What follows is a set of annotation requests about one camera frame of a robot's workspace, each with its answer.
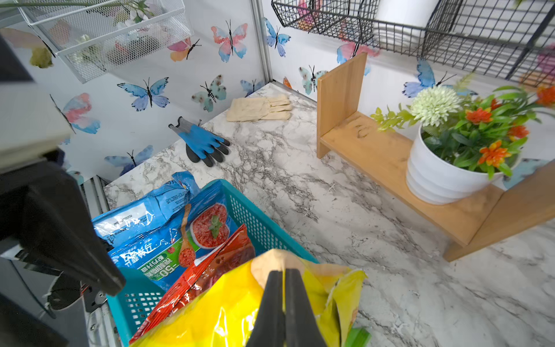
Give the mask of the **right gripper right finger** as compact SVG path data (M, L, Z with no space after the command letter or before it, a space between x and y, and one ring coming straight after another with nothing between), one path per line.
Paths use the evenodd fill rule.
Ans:
M301 273L287 269L285 274L286 345L288 347L326 347L322 337Z

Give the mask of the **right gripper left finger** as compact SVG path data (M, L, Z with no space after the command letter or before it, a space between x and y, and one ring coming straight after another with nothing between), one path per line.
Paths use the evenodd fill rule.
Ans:
M283 272L270 272L264 288L257 319L246 347L282 347L286 342L285 313L283 312Z

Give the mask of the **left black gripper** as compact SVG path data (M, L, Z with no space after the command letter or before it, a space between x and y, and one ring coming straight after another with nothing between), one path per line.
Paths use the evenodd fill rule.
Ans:
M47 265L115 296L126 285L56 149L1 170L1 256Z

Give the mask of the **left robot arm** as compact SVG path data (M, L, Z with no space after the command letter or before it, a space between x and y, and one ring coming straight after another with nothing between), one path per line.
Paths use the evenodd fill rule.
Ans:
M119 346L126 283L58 144L69 125L1 43L1 345Z

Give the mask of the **dark blue chips bag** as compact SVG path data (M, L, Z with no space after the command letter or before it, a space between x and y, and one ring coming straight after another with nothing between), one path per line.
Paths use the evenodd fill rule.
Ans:
M143 198L94 218L96 234L117 248L140 234L161 227L198 194L200 188L187 171L172 175L172 180L148 192Z

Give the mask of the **green Lay's chips bag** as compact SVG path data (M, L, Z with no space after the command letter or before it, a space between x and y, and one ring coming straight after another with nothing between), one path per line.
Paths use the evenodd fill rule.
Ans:
M371 341L371 333L365 328L351 328L345 347L367 347Z

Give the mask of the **red Lay's chips bag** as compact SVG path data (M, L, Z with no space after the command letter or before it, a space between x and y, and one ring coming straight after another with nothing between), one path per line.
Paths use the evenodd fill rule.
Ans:
M129 343L133 344L139 340L166 318L186 307L214 286L224 274L254 259L255 255L255 248L248 236L247 226L243 224L214 253L209 254L199 265L190 267L184 272L164 294Z

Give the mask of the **light blue lime chips bag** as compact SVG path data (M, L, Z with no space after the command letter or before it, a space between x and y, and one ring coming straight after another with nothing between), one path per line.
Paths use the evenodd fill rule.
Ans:
M164 291L237 231L219 183L196 195L162 226L110 251L117 267L140 271Z

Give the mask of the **yellow Lay's chips bag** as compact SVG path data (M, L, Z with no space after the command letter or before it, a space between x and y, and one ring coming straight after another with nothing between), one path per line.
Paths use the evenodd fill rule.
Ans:
M273 270L299 270L319 332L328 346L345 346L356 319L366 274L316 264L285 250L270 250L226 273L135 346L245 346L260 317L263 291Z

